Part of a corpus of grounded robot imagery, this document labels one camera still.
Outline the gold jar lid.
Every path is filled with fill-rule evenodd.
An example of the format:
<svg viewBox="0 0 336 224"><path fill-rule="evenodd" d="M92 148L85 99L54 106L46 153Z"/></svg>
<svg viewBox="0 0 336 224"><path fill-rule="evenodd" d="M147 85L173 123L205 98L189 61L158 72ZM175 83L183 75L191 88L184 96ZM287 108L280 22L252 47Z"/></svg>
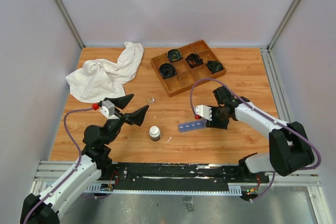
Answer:
<svg viewBox="0 0 336 224"><path fill-rule="evenodd" d="M148 97L148 103L149 104L153 104L155 102L155 98L154 97Z"/></svg>

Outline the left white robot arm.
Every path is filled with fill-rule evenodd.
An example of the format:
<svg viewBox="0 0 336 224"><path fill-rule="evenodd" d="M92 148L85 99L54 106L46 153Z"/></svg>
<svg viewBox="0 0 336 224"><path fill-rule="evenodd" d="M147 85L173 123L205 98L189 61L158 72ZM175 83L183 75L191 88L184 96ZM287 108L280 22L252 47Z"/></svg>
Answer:
<svg viewBox="0 0 336 224"><path fill-rule="evenodd" d="M122 110L134 97L105 98L85 111L99 111L107 121L104 126L90 125L84 131L84 148L78 158L51 186L38 195L29 194L23 202L20 223L60 223L70 206L94 181L112 175L111 149L108 147L124 124L141 126L149 109L145 105L132 113Z"/></svg>

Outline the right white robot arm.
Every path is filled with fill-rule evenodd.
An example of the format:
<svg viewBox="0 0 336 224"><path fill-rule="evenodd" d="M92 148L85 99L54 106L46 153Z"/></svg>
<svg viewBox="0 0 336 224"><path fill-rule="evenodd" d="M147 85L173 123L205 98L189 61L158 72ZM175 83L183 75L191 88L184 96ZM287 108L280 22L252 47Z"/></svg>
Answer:
<svg viewBox="0 0 336 224"><path fill-rule="evenodd" d="M312 147L299 122L288 123L259 110L245 97L234 97L227 88L213 91L217 106L210 106L206 127L227 129L230 120L244 122L269 142L265 154L252 153L238 162L238 177L250 182L257 173L275 172L283 177L315 162Z"/></svg>

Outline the blue weekly pill organizer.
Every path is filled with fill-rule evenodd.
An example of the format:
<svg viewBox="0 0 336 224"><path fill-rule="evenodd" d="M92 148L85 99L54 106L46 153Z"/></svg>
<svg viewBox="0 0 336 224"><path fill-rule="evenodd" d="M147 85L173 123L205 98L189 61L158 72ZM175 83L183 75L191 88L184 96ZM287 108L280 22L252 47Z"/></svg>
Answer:
<svg viewBox="0 0 336 224"><path fill-rule="evenodd" d="M196 120L192 122L185 122L178 125L180 133L195 131L206 128L206 120Z"/></svg>

